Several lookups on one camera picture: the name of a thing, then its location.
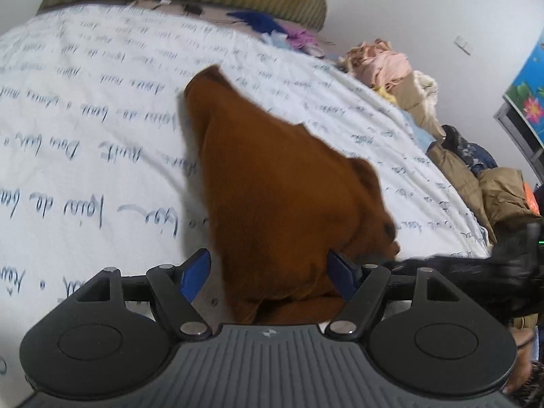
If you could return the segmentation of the pink clothes pile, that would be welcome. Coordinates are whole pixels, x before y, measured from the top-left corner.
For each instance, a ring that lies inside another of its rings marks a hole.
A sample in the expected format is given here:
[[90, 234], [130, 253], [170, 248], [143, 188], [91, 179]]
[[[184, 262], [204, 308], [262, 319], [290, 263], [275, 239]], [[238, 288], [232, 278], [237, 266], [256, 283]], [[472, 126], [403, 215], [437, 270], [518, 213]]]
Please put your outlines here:
[[392, 49], [386, 40], [363, 42], [342, 58], [347, 73], [370, 88], [390, 91], [412, 71], [408, 57]]

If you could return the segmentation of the purple garment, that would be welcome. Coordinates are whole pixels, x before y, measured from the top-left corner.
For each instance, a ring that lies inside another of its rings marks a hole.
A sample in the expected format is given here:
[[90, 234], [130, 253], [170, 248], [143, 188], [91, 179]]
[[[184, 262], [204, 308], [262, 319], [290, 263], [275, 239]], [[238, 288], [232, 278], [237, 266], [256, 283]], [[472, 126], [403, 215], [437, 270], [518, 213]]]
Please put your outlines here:
[[306, 30], [288, 29], [287, 42], [293, 49], [303, 52], [317, 50], [319, 48], [319, 43], [315, 36]]

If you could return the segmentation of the brown knit sweater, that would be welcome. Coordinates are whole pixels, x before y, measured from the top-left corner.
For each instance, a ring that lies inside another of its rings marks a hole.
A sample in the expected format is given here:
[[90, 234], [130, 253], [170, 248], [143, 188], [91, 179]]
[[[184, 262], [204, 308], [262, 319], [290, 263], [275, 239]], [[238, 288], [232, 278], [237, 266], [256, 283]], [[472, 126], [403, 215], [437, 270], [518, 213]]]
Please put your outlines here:
[[326, 274], [328, 252], [357, 264], [399, 253], [373, 166], [266, 113], [216, 66], [189, 82], [184, 100], [232, 318], [329, 321], [342, 301]]

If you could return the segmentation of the cream quilted jacket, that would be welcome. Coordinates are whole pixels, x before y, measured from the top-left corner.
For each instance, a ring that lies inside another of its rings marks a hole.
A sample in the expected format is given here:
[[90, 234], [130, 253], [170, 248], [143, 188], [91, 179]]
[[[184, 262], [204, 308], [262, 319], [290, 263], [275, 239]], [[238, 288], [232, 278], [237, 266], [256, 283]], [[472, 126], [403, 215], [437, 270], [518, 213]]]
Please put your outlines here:
[[414, 70], [392, 88], [398, 106], [412, 116], [416, 126], [429, 133], [439, 143], [446, 132], [437, 118], [439, 87], [434, 78]]

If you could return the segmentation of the white script-print bedsheet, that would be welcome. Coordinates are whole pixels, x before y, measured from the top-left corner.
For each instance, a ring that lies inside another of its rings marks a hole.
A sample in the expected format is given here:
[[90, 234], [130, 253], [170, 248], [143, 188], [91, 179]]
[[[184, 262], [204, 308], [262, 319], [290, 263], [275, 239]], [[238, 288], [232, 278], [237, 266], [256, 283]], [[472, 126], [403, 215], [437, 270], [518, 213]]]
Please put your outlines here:
[[266, 112], [375, 167], [404, 258], [488, 241], [408, 117], [302, 53], [114, 5], [45, 13], [1, 39], [1, 403], [30, 395], [24, 334], [102, 268], [143, 274], [209, 243], [182, 96], [219, 65]]

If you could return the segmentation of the dark floral garment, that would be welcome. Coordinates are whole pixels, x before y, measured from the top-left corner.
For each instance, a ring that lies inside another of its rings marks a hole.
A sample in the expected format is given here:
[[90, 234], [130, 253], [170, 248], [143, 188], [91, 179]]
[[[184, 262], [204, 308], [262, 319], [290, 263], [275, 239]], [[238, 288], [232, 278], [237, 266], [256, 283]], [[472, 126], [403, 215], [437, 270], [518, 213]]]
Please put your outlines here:
[[477, 176], [483, 170], [497, 168], [497, 163], [491, 154], [476, 143], [466, 141], [465, 138], [451, 125], [443, 125], [445, 138], [443, 148], [453, 152], [466, 164], [469, 170]]

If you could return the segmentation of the lotus flower picture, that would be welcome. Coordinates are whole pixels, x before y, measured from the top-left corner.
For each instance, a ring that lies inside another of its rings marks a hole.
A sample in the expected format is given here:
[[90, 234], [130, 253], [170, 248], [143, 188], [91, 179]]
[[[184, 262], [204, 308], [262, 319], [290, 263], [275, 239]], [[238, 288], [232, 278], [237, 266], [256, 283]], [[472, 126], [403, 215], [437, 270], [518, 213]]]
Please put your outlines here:
[[504, 93], [505, 99], [521, 115], [540, 143], [543, 143], [543, 41], [543, 33], [540, 33], [526, 62]]

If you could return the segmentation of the tan padded jacket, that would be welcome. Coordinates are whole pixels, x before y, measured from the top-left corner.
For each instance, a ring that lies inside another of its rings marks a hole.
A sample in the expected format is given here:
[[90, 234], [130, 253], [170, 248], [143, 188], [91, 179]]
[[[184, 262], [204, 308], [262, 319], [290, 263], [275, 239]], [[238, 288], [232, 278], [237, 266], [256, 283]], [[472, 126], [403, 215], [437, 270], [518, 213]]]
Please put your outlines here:
[[530, 223], [543, 222], [543, 217], [529, 206], [520, 170], [494, 168], [475, 175], [454, 152], [436, 143], [430, 145], [427, 156], [488, 231], [492, 244], [509, 238]]

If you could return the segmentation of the blue garment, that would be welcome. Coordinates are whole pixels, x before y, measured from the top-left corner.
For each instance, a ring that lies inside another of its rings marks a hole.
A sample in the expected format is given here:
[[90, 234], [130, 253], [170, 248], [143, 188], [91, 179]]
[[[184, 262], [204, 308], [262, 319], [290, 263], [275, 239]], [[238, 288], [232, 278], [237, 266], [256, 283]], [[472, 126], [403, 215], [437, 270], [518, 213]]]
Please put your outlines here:
[[237, 18], [258, 33], [271, 34], [276, 31], [286, 34], [284, 27], [277, 23], [271, 16], [251, 10], [228, 12], [227, 16]]

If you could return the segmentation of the white wall switch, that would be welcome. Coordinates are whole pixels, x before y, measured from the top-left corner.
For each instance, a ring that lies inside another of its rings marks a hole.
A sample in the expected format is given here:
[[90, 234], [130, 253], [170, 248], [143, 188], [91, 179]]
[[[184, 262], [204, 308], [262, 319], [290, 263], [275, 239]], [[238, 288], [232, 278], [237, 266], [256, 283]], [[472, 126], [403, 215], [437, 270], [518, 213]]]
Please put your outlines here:
[[462, 50], [467, 55], [473, 54], [472, 44], [461, 35], [457, 35], [454, 39], [454, 45]]

